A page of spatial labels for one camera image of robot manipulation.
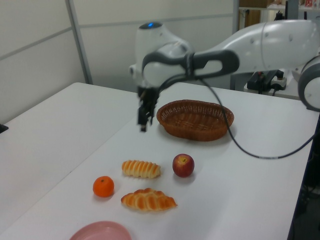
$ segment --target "white table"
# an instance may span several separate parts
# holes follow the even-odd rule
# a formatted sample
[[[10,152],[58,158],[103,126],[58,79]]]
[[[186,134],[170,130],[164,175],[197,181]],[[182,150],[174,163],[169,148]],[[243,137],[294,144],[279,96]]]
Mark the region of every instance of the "white table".
[[[135,93],[74,83],[0,134],[0,233],[136,114]]]
[[[280,98],[286,98],[286,99],[299,100],[300,97],[298,94],[298,82],[294,79],[292,72],[287,69],[286,70],[281,69],[281,71],[284,72],[283,76],[287,78],[286,88],[285,90],[276,91],[274,96],[280,97]],[[254,94],[258,93],[258,91],[256,90],[248,89],[247,83],[244,85],[243,91],[247,93],[254,93]],[[271,89],[269,91],[263,91],[262,94],[272,96],[273,92],[274,92],[274,89]]]
[[[288,153],[315,131],[319,113],[292,99],[217,89],[235,120],[238,142],[255,154]],[[157,105],[179,99],[216,102],[199,85],[175,84]],[[133,117],[90,157],[0,235],[0,240],[67,240],[92,222],[109,220],[124,225],[133,240],[270,240],[287,239],[311,144],[282,160],[259,160],[242,153],[228,135],[212,142],[196,142],[168,135],[155,120],[146,133]],[[173,157],[191,155],[195,170],[189,178],[172,171]],[[128,159],[161,165],[153,180],[123,176]],[[108,175],[114,195],[98,198],[92,184]],[[151,187],[174,197],[178,207],[161,213],[139,213],[120,199]]]

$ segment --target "toy bread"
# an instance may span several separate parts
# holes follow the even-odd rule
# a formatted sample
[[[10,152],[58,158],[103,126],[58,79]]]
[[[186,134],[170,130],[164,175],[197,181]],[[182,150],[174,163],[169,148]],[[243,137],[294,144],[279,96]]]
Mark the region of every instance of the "toy bread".
[[[172,197],[152,188],[140,189],[121,198],[121,203],[131,209],[140,211],[164,211],[177,206]]]
[[[122,171],[125,175],[128,176],[150,179],[160,176],[161,174],[159,165],[152,162],[139,160],[125,161],[122,164]]]

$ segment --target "red apple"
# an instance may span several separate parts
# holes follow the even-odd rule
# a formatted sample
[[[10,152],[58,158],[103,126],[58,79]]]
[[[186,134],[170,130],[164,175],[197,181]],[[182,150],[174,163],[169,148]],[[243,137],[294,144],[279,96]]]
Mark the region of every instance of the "red apple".
[[[186,178],[194,171],[195,161],[188,154],[182,153],[174,157],[172,168],[177,176]]]

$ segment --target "pink bowl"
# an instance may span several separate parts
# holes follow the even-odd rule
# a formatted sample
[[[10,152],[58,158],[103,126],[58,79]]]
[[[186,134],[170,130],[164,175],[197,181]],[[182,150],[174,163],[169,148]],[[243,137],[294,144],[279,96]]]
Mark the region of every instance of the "pink bowl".
[[[97,221],[77,231],[70,240],[132,240],[128,230],[114,221]]]

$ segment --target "wicker basket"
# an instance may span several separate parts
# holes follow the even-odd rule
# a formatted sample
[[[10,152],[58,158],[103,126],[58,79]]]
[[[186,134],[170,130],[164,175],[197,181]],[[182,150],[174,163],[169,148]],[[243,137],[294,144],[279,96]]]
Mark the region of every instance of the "wicker basket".
[[[224,107],[229,126],[234,121],[234,114]],[[179,100],[161,107],[156,118],[164,129],[178,138],[195,141],[213,141],[227,132],[221,106],[216,103]]]

